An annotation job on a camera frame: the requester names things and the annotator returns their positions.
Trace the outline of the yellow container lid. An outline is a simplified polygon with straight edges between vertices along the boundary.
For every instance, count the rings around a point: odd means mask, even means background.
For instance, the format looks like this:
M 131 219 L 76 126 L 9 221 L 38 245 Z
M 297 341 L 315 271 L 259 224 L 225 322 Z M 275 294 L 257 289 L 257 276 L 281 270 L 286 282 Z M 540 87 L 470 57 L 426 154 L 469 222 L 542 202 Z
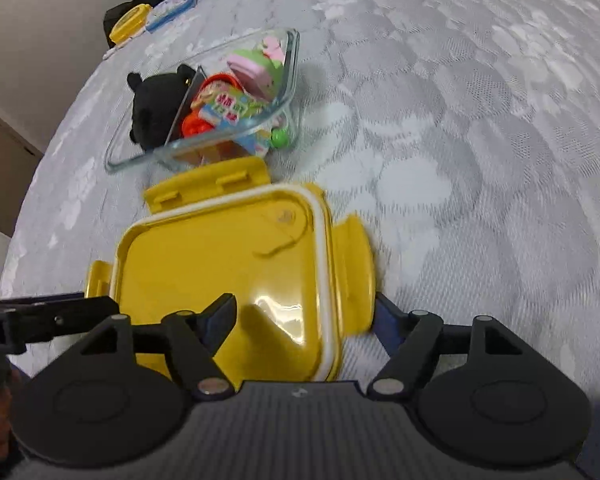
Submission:
M 144 199 L 149 216 L 113 262 L 93 262 L 87 296 L 154 324 L 232 294 L 237 322 L 215 355 L 231 382 L 337 376 L 344 338 L 374 317 L 373 252 L 357 216 L 335 222 L 321 188 L 275 183 L 257 157 L 178 174 Z

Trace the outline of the pink green toy keychain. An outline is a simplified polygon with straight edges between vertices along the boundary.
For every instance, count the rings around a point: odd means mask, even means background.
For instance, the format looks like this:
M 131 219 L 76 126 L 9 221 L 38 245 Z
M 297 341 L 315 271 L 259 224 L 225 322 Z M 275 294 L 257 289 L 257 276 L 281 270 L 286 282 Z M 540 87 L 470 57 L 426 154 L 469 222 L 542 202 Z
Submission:
M 273 102 L 282 88 L 286 53 L 277 37 L 266 36 L 251 49 L 238 49 L 226 59 L 245 92 Z

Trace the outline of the clear glass container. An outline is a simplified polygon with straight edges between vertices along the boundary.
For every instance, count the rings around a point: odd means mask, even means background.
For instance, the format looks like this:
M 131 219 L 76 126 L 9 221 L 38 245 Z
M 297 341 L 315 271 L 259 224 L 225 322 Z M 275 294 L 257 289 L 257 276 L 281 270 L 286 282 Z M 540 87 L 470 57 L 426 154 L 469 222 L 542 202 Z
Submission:
M 128 73 L 106 171 L 148 162 L 182 171 L 288 150 L 298 133 L 299 50 L 298 30 L 260 30 L 152 75 Z

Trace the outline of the red cartoon figure toy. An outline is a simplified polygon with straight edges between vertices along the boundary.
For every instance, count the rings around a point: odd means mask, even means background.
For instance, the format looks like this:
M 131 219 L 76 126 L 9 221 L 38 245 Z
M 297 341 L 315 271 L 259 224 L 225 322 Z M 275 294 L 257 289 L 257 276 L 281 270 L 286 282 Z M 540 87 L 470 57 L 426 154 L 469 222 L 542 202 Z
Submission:
M 215 74 L 207 78 L 189 104 L 189 111 L 181 121 L 183 139 L 196 138 L 212 130 L 238 127 L 244 119 L 253 118 L 264 111 L 266 103 L 250 96 L 229 74 Z M 220 162 L 224 159 L 251 155 L 248 151 L 249 137 L 238 136 L 234 140 L 215 142 L 208 148 L 200 148 L 198 157 L 204 162 Z

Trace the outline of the black plush toy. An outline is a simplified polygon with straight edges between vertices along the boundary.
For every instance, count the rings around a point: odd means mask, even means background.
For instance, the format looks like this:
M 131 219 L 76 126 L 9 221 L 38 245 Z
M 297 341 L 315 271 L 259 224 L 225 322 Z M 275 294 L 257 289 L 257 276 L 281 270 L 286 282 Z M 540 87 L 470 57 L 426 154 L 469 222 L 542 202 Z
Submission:
M 173 73 L 143 79 L 140 73 L 128 73 L 126 83 L 133 92 L 130 139 L 144 152 L 166 143 L 178 110 L 196 70 L 186 64 Z

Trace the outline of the small yellow box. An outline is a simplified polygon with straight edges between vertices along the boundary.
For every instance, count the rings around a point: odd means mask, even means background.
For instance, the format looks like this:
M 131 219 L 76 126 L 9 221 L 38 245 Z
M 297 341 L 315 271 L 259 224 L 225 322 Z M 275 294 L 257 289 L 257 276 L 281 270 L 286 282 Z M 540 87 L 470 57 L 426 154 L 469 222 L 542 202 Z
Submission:
M 117 18 L 109 33 L 109 39 L 115 46 L 130 39 L 144 26 L 152 7 L 147 3 L 141 3 L 125 11 L 121 18 Z

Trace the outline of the blue white pencil case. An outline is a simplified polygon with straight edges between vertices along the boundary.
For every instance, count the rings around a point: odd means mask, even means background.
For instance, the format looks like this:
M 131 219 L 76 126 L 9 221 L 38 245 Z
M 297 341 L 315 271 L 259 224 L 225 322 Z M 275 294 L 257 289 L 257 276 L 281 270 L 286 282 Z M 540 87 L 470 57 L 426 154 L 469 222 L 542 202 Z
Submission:
M 163 24 L 196 6 L 196 2 L 197 0 L 163 0 L 148 13 L 145 29 L 154 32 Z

